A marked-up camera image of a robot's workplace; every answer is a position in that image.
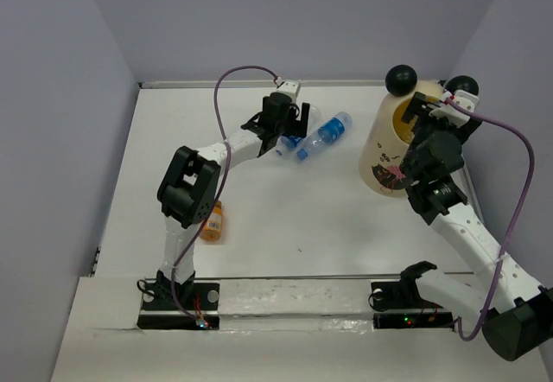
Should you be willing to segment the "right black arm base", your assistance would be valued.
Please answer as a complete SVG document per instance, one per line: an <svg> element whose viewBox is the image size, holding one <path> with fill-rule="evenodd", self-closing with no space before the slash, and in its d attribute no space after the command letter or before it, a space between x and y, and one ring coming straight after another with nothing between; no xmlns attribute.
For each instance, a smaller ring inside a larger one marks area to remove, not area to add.
<svg viewBox="0 0 553 382"><path fill-rule="evenodd" d="M422 261L403 270L397 281L371 283L367 301L373 311L373 327L376 330L446 328L454 331L453 315L438 304L423 300L416 287L416 280L423 273L436 269L434 264Z"/></svg>

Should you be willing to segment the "blue label water bottle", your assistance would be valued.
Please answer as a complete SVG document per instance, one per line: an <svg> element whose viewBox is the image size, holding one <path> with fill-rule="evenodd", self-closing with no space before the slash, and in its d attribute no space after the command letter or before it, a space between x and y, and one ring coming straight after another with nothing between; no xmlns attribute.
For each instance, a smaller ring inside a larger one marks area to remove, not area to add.
<svg viewBox="0 0 553 382"><path fill-rule="evenodd" d="M321 110L314 105L310 106L309 115L308 115L308 128L307 135L305 137L298 136L281 136L274 149L277 156L286 157L292 152L295 152L299 149L307 139L307 137L313 132L315 126L321 120Z"/></svg>
<svg viewBox="0 0 553 382"><path fill-rule="evenodd" d="M353 125L351 116L341 111L314 131L296 152L296 159L304 162L317 156L339 141Z"/></svg>

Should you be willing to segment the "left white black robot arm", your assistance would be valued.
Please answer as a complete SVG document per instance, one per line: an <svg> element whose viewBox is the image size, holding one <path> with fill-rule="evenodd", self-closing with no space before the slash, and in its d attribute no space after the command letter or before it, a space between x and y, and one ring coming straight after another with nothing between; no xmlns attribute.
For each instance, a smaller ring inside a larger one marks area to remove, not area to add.
<svg viewBox="0 0 553 382"><path fill-rule="evenodd" d="M156 198L165 217L162 264L153 294L171 308L186 306L194 286L194 241L222 194L235 166L263 156L282 136L307 136L310 104L273 92L262 110L221 142L198 150L180 147L162 178Z"/></svg>

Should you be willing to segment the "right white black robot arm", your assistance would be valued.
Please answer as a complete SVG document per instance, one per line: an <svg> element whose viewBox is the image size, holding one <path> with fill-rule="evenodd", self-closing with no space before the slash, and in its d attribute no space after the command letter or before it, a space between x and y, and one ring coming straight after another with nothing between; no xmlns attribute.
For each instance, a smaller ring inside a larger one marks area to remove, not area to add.
<svg viewBox="0 0 553 382"><path fill-rule="evenodd" d="M552 337L552 290L527 273L479 219L452 174L462 169L462 145L483 121L474 110L479 98L470 92L445 92L439 99L415 92L401 117L413 122L414 137L400 164L415 213L461 256L483 293L421 262L402 273L399 299L416 306L434 302L459 322L474 325L464 341L483 334L503 360L514 361Z"/></svg>

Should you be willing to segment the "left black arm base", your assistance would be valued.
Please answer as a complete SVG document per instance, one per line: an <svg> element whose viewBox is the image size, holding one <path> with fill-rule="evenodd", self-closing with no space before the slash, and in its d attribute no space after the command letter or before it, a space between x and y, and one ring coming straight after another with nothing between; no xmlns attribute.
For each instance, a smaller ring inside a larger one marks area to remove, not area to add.
<svg viewBox="0 0 553 382"><path fill-rule="evenodd" d="M156 282L140 279L137 288L142 301L137 326L142 330L207 331L219 329L219 291L215 282L195 282L191 292L180 305L174 304L169 291L159 289Z"/></svg>

